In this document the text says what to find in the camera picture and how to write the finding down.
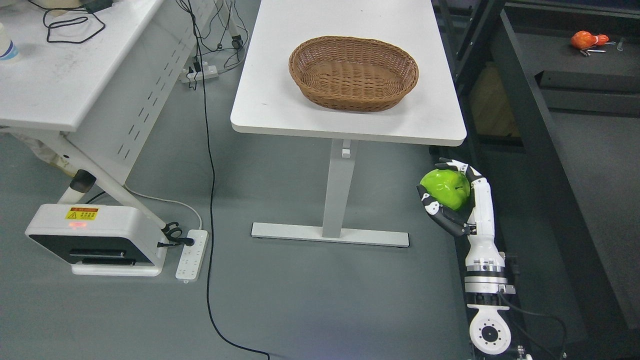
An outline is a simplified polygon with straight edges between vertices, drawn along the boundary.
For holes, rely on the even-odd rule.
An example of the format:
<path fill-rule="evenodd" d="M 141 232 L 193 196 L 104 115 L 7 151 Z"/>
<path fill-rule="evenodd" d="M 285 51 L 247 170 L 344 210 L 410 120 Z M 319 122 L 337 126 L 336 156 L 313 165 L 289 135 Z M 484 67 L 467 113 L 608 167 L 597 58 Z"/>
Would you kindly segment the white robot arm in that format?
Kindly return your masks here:
<path fill-rule="evenodd" d="M 467 307 L 476 312 L 469 336 L 474 348 L 489 356 L 510 354 L 515 360 L 530 360 L 522 344 L 512 341 L 505 315 L 510 307 L 501 296 L 514 295 L 506 277 L 505 253 L 495 244 L 496 224 L 491 187 L 487 178 L 466 162 L 439 158 L 438 170 L 450 171 L 470 186 L 471 211 L 467 218 L 444 203 L 441 194 L 421 181 L 417 191 L 429 217 L 449 234 L 466 237 L 470 250 L 465 257 L 464 291 Z"/>

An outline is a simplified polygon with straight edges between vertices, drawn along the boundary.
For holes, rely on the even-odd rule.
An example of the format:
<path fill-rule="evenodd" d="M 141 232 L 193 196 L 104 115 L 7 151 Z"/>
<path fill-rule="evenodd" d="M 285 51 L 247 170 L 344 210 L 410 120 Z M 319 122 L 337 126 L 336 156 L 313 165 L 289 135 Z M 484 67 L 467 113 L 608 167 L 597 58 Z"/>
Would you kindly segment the white robot base unit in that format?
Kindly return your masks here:
<path fill-rule="evenodd" d="M 160 227 L 130 206 L 45 203 L 25 234 L 76 275 L 155 277 L 166 258 Z"/>

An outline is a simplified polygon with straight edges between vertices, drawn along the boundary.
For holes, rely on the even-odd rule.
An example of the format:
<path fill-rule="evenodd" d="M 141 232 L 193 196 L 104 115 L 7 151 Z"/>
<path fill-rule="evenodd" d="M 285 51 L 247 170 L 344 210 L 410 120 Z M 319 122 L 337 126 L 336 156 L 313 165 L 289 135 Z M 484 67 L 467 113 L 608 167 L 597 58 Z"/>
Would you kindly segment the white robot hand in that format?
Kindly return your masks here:
<path fill-rule="evenodd" d="M 421 184 L 417 191 L 429 217 L 453 237 L 467 236 L 470 250 L 465 258 L 467 269 L 474 271 L 502 272 L 505 259 L 495 245 L 495 219 L 491 187 L 483 174 L 466 162 L 440 157 L 435 164 L 438 170 L 457 171 L 471 184 L 474 208 L 467 221 L 454 210 L 439 203 Z"/>

